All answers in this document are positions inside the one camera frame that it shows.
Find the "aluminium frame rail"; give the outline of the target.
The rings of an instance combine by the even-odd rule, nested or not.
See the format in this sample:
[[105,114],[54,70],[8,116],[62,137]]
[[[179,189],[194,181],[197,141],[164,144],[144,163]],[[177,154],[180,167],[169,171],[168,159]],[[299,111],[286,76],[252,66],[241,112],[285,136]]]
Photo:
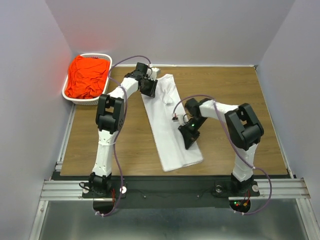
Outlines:
[[[64,163],[65,153],[76,113],[76,105],[73,104],[69,113],[64,136],[54,166],[54,172],[59,173]],[[37,211],[30,232],[30,240],[38,240],[41,235],[43,223],[46,217],[48,204],[51,201],[81,200],[81,190],[76,180],[45,180],[42,185]]]

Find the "white t shirt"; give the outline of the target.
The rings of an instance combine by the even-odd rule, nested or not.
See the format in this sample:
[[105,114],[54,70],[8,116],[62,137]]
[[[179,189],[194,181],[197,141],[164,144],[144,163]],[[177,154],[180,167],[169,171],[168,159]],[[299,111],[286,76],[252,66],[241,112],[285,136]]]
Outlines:
[[158,156],[164,172],[199,164],[204,157],[196,143],[185,148],[182,134],[178,130],[179,121],[173,121],[173,113],[179,117],[186,112],[172,74],[158,79],[155,97],[142,95]]

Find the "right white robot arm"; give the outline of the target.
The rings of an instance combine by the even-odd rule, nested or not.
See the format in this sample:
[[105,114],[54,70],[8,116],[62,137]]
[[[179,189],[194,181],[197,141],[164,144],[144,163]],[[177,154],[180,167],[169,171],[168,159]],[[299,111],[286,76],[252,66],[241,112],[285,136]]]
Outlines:
[[230,180],[216,188],[235,195],[250,192],[255,184],[255,153],[264,135],[264,128],[251,105],[224,104],[206,95],[202,100],[191,96],[185,101],[184,107],[190,116],[189,120],[185,119],[184,113],[177,113],[175,110],[172,112],[172,120],[179,122],[178,130],[185,149],[190,149],[199,138],[199,129],[208,118],[218,120],[235,152],[235,161]]

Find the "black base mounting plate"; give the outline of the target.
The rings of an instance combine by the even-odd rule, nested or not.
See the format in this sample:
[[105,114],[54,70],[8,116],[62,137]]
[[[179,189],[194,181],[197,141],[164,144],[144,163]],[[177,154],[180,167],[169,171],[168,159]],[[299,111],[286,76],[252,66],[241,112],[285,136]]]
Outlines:
[[87,181],[77,181],[81,200],[92,202],[93,209],[107,214],[112,209],[229,208],[249,205],[250,198],[260,195],[254,180],[251,191],[233,194],[216,186],[230,176],[113,176],[110,191],[98,195],[86,190]]

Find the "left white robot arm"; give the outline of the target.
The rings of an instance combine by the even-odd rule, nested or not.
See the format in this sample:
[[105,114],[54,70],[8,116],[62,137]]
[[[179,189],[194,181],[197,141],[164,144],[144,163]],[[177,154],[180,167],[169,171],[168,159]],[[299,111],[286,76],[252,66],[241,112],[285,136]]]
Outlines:
[[95,118],[98,147],[92,173],[85,188],[87,191],[100,197],[111,193],[113,149],[125,122],[128,98],[137,91],[154,98],[159,72],[160,69],[152,64],[138,62],[135,70],[127,73],[113,91],[99,97]]

